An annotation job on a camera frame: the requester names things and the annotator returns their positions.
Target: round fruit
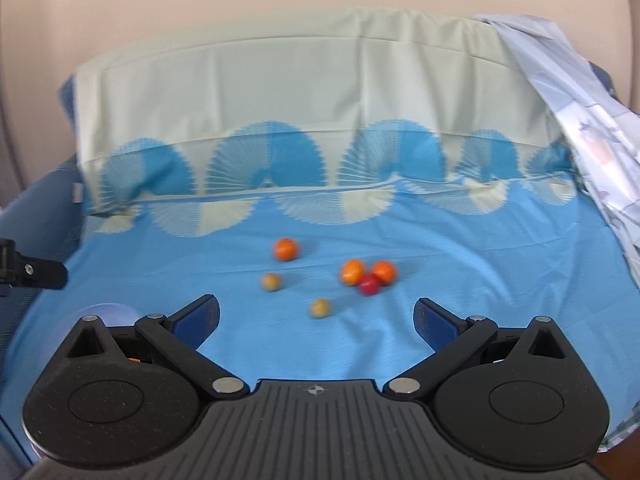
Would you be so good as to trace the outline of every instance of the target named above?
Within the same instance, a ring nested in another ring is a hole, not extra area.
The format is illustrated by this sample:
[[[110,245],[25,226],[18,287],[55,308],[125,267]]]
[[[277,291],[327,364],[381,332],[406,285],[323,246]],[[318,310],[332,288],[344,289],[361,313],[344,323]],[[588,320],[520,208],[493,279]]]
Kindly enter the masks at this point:
[[[331,314],[331,303],[329,303],[329,300],[325,300],[324,298],[321,300],[315,300],[311,304],[309,312],[313,317],[327,317]]]
[[[268,292],[273,292],[274,290],[279,290],[282,288],[282,279],[280,276],[275,274],[274,272],[270,272],[269,274],[265,274],[262,277],[262,288],[267,290]]]
[[[365,272],[364,264],[360,260],[349,260],[342,266],[340,279],[345,285],[357,285]]]
[[[281,238],[273,247],[273,255],[281,262],[290,262],[298,257],[298,244],[291,238]]]
[[[396,266],[391,262],[377,262],[371,267],[371,273],[382,285],[391,285],[398,276]]]
[[[373,274],[365,274],[360,280],[358,288],[365,296],[373,296],[380,290],[380,282]]]

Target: orange fruit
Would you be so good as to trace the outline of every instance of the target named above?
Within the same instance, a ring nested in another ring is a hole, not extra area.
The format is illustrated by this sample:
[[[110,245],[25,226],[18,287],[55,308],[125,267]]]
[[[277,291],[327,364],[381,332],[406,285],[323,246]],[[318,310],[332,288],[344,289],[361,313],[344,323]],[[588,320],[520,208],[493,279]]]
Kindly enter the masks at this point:
[[[364,276],[365,267],[360,260],[349,260],[342,266],[340,279],[345,285],[353,286],[360,283]]]
[[[298,257],[298,244],[291,238],[281,238],[273,247],[273,255],[281,262],[290,262]]]
[[[398,276],[396,266],[391,262],[376,262],[371,267],[371,273],[378,279],[382,285],[391,285]]]

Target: screw head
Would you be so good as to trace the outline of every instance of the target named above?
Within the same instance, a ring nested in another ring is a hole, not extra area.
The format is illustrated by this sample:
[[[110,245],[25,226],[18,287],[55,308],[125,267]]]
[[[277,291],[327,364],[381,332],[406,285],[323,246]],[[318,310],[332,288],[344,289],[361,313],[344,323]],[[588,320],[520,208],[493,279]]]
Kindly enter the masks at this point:
[[[411,377],[398,377],[389,382],[389,387],[396,394],[412,394],[420,389],[420,383]]]
[[[237,377],[220,377],[211,386],[219,394],[234,394],[244,388],[244,383]]]

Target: ridged black surface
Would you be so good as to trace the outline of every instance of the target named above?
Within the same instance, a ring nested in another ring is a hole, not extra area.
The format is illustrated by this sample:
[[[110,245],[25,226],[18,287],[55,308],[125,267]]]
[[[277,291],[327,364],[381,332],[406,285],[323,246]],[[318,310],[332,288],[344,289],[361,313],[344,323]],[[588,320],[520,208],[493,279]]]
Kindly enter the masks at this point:
[[[262,381],[213,404],[174,450],[119,470],[44,459],[25,480],[596,480],[589,465],[545,473],[499,470],[450,446],[413,402],[370,381]]]

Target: black mechanical arm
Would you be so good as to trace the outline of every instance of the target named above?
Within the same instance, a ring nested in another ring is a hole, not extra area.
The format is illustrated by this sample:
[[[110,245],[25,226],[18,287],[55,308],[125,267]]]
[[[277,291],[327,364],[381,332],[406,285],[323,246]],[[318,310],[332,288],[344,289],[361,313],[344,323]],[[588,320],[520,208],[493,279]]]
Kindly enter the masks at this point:
[[[498,328],[427,298],[435,351],[387,382],[261,380],[196,351],[220,308],[203,296],[134,326],[78,321],[23,409],[42,457],[26,480],[602,480],[606,401],[549,317]]]
[[[66,285],[66,267],[60,262],[23,256],[15,242],[0,238],[0,297],[12,286],[60,289]]]

